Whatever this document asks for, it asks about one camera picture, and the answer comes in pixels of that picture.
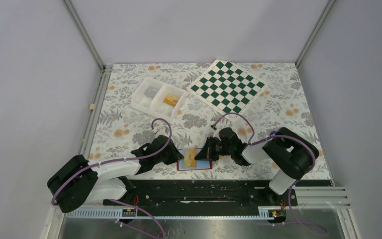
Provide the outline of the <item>red leather card holder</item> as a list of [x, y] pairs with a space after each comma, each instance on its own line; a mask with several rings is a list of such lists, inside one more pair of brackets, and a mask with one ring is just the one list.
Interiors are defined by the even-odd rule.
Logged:
[[178, 171], [192, 170], [211, 170], [212, 162], [209, 160], [196, 160], [196, 155], [201, 151], [200, 148], [180, 149], [179, 153], [184, 157], [177, 162]]

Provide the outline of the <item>orange card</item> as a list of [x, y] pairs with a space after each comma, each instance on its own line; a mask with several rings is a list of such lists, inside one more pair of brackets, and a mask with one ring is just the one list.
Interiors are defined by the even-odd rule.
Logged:
[[185, 149], [184, 150], [184, 167], [195, 167], [195, 156], [197, 155], [196, 149]]

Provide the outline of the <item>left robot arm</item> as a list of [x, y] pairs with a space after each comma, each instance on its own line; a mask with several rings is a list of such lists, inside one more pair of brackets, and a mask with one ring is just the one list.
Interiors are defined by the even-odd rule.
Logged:
[[87, 160], [81, 154], [71, 158], [47, 182], [52, 205], [69, 213], [84, 203], [114, 199], [127, 205], [134, 200], [133, 189], [121, 180], [151, 171], [159, 163], [177, 163], [184, 156], [167, 136], [160, 135], [131, 151], [132, 158], [107, 161]]

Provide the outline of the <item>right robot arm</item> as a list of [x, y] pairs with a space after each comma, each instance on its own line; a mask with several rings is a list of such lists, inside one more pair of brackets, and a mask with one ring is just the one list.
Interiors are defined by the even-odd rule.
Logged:
[[319, 156], [318, 149], [286, 127], [255, 143], [243, 143], [229, 127], [215, 131], [206, 139], [194, 160], [217, 161], [220, 156], [230, 156], [238, 165], [249, 166], [271, 159], [279, 170], [269, 182], [265, 192], [268, 203], [278, 205], [285, 192], [313, 169]]

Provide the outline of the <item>orange card box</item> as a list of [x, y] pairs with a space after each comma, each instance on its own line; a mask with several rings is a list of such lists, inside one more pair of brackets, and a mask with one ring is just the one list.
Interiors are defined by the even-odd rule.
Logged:
[[167, 105], [175, 107], [180, 100], [180, 97], [174, 96], [167, 94], [166, 97], [163, 99], [163, 102], [166, 103]]

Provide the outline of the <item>white plastic divided tray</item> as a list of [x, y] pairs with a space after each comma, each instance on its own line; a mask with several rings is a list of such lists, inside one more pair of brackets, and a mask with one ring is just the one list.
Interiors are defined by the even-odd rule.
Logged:
[[[145, 90], [149, 86], [159, 88], [159, 91], [154, 98], [144, 95]], [[180, 97], [180, 100], [175, 107], [167, 105], [163, 102], [163, 99], [167, 94]], [[185, 90], [168, 83], [154, 80], [150, 77], [145, 77], [132, 94], [130, 106], [133, 109], [139, 110], [149, 116], [154, 118], [163, 118], [169, 123], [172, 123], [172, 121], [177, 118], [178, 111], [185, 103], [187, 95], [188, 93]]]

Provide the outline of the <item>green white chessboard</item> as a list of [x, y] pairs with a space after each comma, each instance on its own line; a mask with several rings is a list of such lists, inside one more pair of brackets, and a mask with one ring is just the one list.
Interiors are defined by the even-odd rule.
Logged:
[[250, 109], [267, 86], [267, 83], [237, 64], [215, 60], [190, 83], [187, 91], [235, 122], [238, 120], [237, 115], [243, 115]]

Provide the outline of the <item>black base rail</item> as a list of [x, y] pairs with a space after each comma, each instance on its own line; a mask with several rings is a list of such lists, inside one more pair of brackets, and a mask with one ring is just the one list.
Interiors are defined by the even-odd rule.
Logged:
[[294, 190], [277, 195], [267, 180], [124, 179], [119, 201], [154, 216], [256, 216], [259, 207], [297, 206]]

